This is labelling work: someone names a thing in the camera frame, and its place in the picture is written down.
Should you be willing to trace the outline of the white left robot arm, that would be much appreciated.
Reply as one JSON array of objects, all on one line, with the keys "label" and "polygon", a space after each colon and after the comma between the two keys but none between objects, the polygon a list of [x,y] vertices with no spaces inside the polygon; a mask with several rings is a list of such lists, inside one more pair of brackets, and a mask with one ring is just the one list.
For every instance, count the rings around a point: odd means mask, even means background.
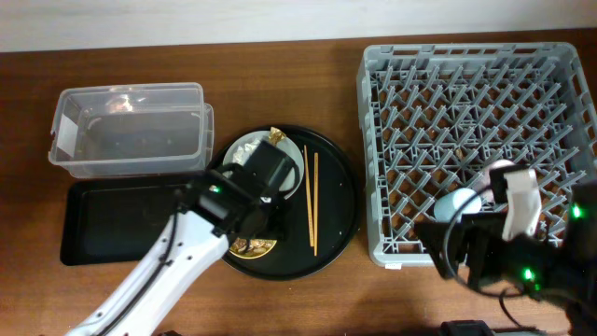
[{"label": "white left robot arm", "polygon": [[72,335],[149,335],[195,280],[238,238],[263,235],[297,175],[294,160],[268,142],[245,164],[229,163],[192,177],[175,193],[172,214],[146,255]]}]

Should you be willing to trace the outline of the pink cup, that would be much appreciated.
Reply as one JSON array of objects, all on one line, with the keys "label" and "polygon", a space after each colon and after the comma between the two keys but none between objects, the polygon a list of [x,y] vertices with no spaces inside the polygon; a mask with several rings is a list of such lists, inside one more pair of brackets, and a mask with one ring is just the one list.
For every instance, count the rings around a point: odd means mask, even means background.
[{"label": "pink cup", "polygon": [[[491,185],[490,171],[499,169],[499,168],[508,167],[511,165],[513,165],[512,161],[502,159],[502,160],[495,161],[495,162],[489,164],[488,166],[486,166],[481,171],[481,180],[478,182],[478,184],[476,186],[476,190],[480,191],[480,190]],[[490,189],[483,192],[481,194],[481,197],[484,201],[486,201],[488,203],[494,202],[493,192]]]}]

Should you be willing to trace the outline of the light blue cup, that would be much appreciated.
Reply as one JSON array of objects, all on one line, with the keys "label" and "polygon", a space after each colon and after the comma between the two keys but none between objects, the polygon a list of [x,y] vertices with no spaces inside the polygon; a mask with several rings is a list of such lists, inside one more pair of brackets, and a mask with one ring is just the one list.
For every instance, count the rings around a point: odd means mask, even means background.
[{"label": "light blue cup", "polygon": [[[461,208],[465,202],[477,193],[473,189],[457,189],[445,196],[439,198],[433,207],[433,213],[436,221],[450,222],[456,211]],[[462,215],[476,214],[482,207],[482,200],[477,196],[471,203],[469,203]]]}]

